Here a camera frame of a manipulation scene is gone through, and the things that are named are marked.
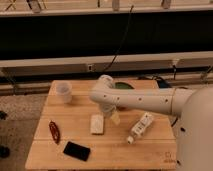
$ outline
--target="smartphone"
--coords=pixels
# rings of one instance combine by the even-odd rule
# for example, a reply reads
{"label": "smartphone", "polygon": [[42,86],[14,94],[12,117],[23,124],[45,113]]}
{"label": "smartphone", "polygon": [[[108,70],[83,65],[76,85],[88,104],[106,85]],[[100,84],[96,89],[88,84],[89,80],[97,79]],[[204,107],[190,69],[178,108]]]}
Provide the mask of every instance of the smartphone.
{"label": "smartphone", "polygon": [[90,148],[83,147],[81,145],[69,141],[63,153],[78,158],[80,160],[87,161],[90,154]]}

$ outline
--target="white cup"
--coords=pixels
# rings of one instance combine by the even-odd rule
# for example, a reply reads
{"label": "white cup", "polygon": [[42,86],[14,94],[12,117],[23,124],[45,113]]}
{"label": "white cup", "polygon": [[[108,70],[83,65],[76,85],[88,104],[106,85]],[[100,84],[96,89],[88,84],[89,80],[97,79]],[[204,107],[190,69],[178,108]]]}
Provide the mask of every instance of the white cup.
{"label": "white cup", "polygon": [[69,82],[58,82],[55,87],[56,95],[62,100],[63,103],[70,103],[72,100],[72,85]]}

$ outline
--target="power outlet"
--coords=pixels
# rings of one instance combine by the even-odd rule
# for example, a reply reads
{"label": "power outlet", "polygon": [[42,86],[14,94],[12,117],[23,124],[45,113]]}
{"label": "power outlet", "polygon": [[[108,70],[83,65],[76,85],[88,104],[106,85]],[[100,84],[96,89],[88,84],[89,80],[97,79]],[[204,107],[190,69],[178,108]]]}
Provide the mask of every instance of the power outlet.
{"label": "power outlet", "polygon": [[94,72],[94,64],[86,64],[87,72]]}

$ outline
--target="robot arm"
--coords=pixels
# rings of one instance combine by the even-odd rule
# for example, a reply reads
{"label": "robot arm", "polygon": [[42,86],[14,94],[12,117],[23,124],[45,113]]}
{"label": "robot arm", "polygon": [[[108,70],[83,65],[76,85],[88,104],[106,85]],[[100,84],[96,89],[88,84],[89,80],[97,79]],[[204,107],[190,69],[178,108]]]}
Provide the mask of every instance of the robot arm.
{"label": "robot arm", "polygon": [[113,89],[110,76],[103,75],[93,87],[90,98],[99,103],[106,115],[115,106],[143,109],[181,116],[176,171],[212,171],[213,88],[185,89]]}
{"label": "robot arm", "polygon": [[90,98],[100,105],[103,113],[108,113],[114,106],[122,106],[180,116],[184,104],[194,92],[174,88],[118,90],[114,89],[112,77],[102,75],[90,92]]}

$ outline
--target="plastic bottle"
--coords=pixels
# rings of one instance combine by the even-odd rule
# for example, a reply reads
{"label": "plastic bottle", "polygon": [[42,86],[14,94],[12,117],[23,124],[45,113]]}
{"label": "plastic bottle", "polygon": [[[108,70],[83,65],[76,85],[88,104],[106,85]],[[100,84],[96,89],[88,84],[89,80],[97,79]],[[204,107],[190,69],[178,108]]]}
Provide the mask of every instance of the plastic bottle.
{"label": "plastic bottle", "polygon": [[146,128],[153,122],[154,116],[146,112],[141,119],[132,127],[130,135],[127,137],[127,142],[132,144],[136,138],[140,138],[146,131]]}

